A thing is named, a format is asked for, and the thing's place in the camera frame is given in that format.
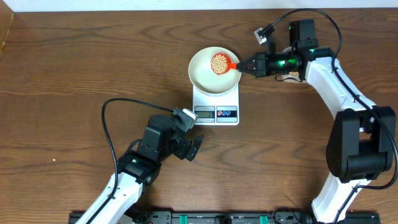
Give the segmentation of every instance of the green connector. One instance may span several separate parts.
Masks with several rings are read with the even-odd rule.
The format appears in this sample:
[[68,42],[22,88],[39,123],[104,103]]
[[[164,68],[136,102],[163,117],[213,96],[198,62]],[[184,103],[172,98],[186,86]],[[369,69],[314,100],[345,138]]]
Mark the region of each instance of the green connector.
[[187,215],[180,215],[180,224],[188,224],[188,216]]
[[260,224],[268,224],[268,216],[260,216]]

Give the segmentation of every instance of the wood grain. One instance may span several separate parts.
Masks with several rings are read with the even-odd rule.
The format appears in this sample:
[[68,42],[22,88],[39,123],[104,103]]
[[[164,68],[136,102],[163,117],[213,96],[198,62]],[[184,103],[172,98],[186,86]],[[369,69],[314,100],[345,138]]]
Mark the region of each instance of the wood grain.
[[[241,60],[266,50],[253,31],[286,12],[16,14],[0,61],[0,222],[66,223],[72,210],[86,210],[113,171],[100,119],[105,100],[124,96],[191,108],[191,57],[209,46],[226,47]],[[326,12],[343,33],[345,72],[368,98],[398,111],[398,9]],[[308,18],[316,19],[320,45],[336,48],[332,25],[301,13],[277,25],[277,50],[288,45],[288,22]],[[309,85],[273,78],[243,75],[239,84],[239,126],[196,127],[190,137],[205,135],[197,158],[169,158],[140,206],[272,211],[306,208],[317,196],[328,174],[325,147],[333,124],[322,99]],[[154,113],[163,112],[110,105],[118,156],[142,137]],[[364,190],[350,209],[375,210],[383,223],[397,223],[397,189]]]
[[13,11],[8,8],[4,1],[0,0],[0,57],[6,44],[13,16]]

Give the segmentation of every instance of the red slotted spoon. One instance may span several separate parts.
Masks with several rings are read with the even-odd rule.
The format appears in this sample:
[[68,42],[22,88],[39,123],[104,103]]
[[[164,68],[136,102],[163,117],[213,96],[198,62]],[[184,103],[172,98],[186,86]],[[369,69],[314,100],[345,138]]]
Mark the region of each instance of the red slotted spoon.
[[222,74],[227,73],[231,68],[232,68],[232,69],[236,69],[236,63],[232,63],[232,62],[231,62],[231,59],[230,59],[229,56],[226,55],[226,54],[217,53],[217,54],[215,54],[211,59],[215,58],[217,55],[220,55],[220,56],[225,57],[226,63],[227,63],[227,67],[226,67],[226,70],[225,70],[223,73],[217,73],[216,71],[214,71],[214,69],[213,69],[213,67],[212,67],[211,69],[213,70],[214,73],[216,73],[217,75],[222,75]]

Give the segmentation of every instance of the wooden tabletop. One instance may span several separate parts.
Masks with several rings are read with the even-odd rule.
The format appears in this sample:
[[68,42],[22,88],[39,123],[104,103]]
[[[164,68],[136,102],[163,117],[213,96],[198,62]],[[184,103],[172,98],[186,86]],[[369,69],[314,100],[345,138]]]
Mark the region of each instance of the wooden tabletop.
[[[350,79],[379,106],[398,111],[398,9],[325,11],[343,33],[339,60]],[[241,60],[265,51],[253,31],[286,12],[17,13],[0,61],[0,222],[66,223],[73,210],[86,210],[113,172],[100,118],[108,98],[192,108],[192,56],[209,46]],[[289,44],[289,21],[310,18],[320,46],[336,49],[330,22],[303,12],[275,27],[277,50]],[[190,138],[205,135],[195,160],[167,159],[142,207],[260,212],[306,208],[318,195],[329,172],[333,118],[317,92],[246,74],[239,91],[240,124],[195,127]],[[166,113],[109,105],[117,156],[142,137],[152,114]],[[383,223],[397,223],[397,190],[363,190],[349,209],[377,211]]]

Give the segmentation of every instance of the robotic arm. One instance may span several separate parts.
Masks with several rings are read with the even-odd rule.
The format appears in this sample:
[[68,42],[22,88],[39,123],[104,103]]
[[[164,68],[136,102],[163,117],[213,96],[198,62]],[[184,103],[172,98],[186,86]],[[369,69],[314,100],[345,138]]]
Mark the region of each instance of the robotic arm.
[[[142,140],[133,141],[118,160],[117,190],[110,200],[115,174],[91,207],[77,224],[116,223],[124,212],[138,201],[145,187],[158,176],[162,162],[171,154],[192,161],[204,136],[192,142],[185,134],[193,127],[198,116],[188,109],[174,109],[172,117],[153,115]],[[133,147],[138,143],[137,151]]]
[[[291,22],[289,30],[290,52],[275,52],[271,25],[255,31],[259,43],[268,44],[268,52],[257,53],[237,64],[237,69],[256,78],[298,72],[300,79],[306,80],[320,94],[335,122],[326,147],[330,173],[322,191],[312,201],[312,213],[321,223],[332,223],[336,217],[337,221],[344,220],[347,208],[360,191],[360,188],[353,189],[368,185],[392,166],[393,149],[385,130],[356,98],[372,108],[393,136],[396,116],[390,107],[377,107],[367,99],[335,59],[335,68],[356,98],[348,91],[333,72],[331,63],[335,53],[318,47],[313,20]],[[370,133],[370,139],[360,139],[362,131]]]

